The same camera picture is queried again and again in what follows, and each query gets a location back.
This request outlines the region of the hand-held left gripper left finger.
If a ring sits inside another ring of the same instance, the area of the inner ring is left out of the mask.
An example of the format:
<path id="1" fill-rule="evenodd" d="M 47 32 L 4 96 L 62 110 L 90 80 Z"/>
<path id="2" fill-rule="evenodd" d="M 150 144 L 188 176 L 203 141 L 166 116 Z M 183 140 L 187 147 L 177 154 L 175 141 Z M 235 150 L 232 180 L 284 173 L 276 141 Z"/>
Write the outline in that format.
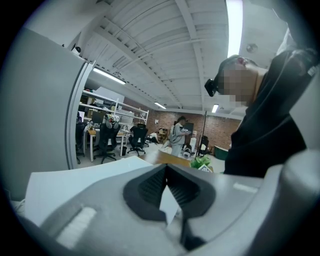
<path id="1" fill-rule="evenodd" d="M 179 235 L 165 222 L 143 220 L 126 204 L 128 181 L 152 166 L 101 179 L 55 209 L 40 228 L 81 256 L 181 256 Z"/>

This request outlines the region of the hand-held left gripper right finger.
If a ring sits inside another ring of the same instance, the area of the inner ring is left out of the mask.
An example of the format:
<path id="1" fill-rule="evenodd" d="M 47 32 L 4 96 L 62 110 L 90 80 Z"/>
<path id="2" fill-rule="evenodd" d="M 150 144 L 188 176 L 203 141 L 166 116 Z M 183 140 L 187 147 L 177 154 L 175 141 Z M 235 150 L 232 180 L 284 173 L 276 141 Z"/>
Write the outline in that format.
<path id="1" fill-rule="evenodd" d="M 257 232 L 245 215 L 263 181 L 166 165 L 167 250 L 248 250 Z"/>

